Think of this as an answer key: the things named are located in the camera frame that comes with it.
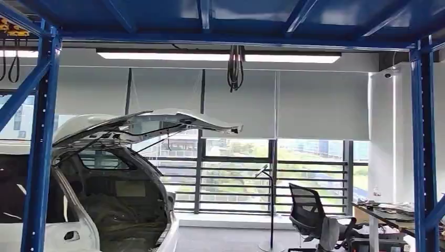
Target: car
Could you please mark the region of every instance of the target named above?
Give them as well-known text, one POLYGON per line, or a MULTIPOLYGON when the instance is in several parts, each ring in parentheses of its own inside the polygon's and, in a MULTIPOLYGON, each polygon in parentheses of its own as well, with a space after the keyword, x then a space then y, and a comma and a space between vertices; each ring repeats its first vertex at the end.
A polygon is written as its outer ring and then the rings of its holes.
MULTIPOLYGON (((117 118, 80 115, 65 122, 52 145, 45 251, 173 252, 179 234, 175 194, 131 145, 153 145, 189 129, 237 134, 242 126, 178 109, 117 118)), ((0 149, 0 247, 16 252, 29 154, 0 149)))

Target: roller blind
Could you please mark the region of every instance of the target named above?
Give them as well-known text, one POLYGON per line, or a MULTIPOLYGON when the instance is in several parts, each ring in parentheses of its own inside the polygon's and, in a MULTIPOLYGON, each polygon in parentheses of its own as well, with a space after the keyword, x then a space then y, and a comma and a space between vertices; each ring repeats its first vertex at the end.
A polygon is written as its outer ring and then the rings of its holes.
POLYGON ((206 70, 204 113, 231 123, 242 123, 239 135, 204 131, 207 138, 274 137, 274 71, 244 71, 244 83, 230 93, 225 70, 206 70))
POLYGON ((369 140, 368 74, 283 71, 278 137, 369 140))
MULTIPOLYGON (((21 83, 34 67, 21 66, 21 83)), ((123 115, 128 69, 61 67, 57 85, 56 114, 103 113, 123 115)), ((3 81, 1 88, 18 87, 3 81)))
POLYGON ((133 69, 130 112, 180 108, 199 112, 201 70, 133 69))

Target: microphone stand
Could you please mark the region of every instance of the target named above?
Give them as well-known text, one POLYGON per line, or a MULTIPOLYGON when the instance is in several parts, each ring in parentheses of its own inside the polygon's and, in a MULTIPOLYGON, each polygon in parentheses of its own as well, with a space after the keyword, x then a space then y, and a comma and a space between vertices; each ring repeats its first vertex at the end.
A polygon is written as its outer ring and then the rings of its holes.
POLYGON ((265 252, 282 252, 284 251, 284 248, 273 241, 273 217, 275 216, 275 182, 273 177, 266 172, 267 167, 268 167, 267 164, 263 166, 263 168, 261 168, 255 174, 255 177, 264 174, 269 178, 269 186, 270 186, 269 190, 271 192, 271 198, 272 198, 272 200, 270 201, 270 240, 263 241, 258 245, 258 247, 265 252))

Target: ceiling light fixture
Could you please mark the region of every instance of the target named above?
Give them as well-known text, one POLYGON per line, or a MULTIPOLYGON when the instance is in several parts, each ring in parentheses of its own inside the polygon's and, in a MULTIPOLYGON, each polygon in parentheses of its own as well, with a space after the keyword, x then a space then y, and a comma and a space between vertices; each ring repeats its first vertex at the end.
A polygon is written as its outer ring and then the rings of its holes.
MULTIPOLYGON (((105 59, 141 60, 191 60, 191 61, 228 61, 229 55, 221 50, 133 50, 97 49, 105 59)), ((299 51, 246 51, 245 62, 287 62, 287 63, 334 63, 341 57, 336 52, 299 52, 299 51)))

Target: black cable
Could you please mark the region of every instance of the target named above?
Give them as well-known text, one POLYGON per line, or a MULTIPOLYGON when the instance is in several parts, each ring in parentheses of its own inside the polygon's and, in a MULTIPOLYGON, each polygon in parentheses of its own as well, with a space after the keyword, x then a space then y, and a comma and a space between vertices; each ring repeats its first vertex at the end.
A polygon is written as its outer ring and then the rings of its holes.
POLYGON ((230 46, 229 61, 227 63, 227 84, 230 92, 237 91, 244 81, 244 46, 230 46))
POLYGON ((15 46, 15 57, 14 57, 13 62, 11 63, 11 66, 9 67, 9 72, 8 72, 8 79, 12 83, 18 82, 18 79, 20 78, 20 58, 18 56, 18 48, 20 47, 20 39, 14 40, 14 46, 15 46), (16 66, 15 80, 13 80, 13 77, 12 77, 14 65, 16 66))
POLYGON ((5 48, 6 48, 6 39, 3 39, 3 46, 2 46, 2 51, 3 51, 3 73, 2 76, 0 77, 0 81, 2 81, 5 76, 6 76, 6 52, 5 52, 5 48))

